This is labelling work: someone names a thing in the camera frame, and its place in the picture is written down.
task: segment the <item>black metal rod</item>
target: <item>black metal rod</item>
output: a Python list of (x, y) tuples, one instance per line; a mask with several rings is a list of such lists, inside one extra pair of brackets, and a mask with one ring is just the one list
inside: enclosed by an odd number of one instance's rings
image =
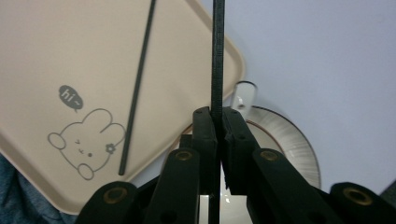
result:
[(140, 83), (142, 80), (143, 69), (144, 69), (144, 65), (145, 65), (146, 52), (147, 52), (147, 48), (149, 45), (149, 32), (151, 30), (150, 28), (151, 28), (151, 24), (152, 24), (153, 15), (154, 15), (155, 2), (156, 2), (156, 0), (151, 0), (151, 5), (149, 7), (148, 23), (146, 25), (145, 38), (143, 40), (143, 47), (142, 47), (142, 51), (140, 53), (140, 61), (139, 61), (139, 65), (137, 67), (136, 80), (134, 82), (134, 96), (132, 98), (131, 110), (130, 110), (129, 118), (128, 118), (128, 127), (127, 127), (126, 134), (125, 134), (125, 141), (124, 141), (124, 146), (123, 146), (123, 150), (122, 150), (119, 175), (125, 174), (126, 163), (128, 160), (129, 145), (131, 142), (132, 130), (134, 128), (134, 113), (136, 111), (137, 99), (138, 99), (139, 90), (140, 90)]
[(219, 223), (220, 208), (220, 151), (222, 133), (222, 92), (223, 92), (223, 62), (224, 62), (224, 0), (213, 1), (213, 31), (212, 31), (212, 85), (210, 116), (219, 140), (216, 151), (216, 169), (213, 171), (215, 181), (214, 192), (209, 195), (209, 224)]

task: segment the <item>cartoon bunny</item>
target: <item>cartoon bunny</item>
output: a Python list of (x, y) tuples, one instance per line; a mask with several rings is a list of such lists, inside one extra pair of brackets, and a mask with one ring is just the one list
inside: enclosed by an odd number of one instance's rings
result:
[(48, 141), (84, 179), (92, 180), (124, 137), (124, 127), (113, 123), (109, 111), (99, 108), (90, 112), (82, 122), (71, 123), (59, 133), (50, 133)]

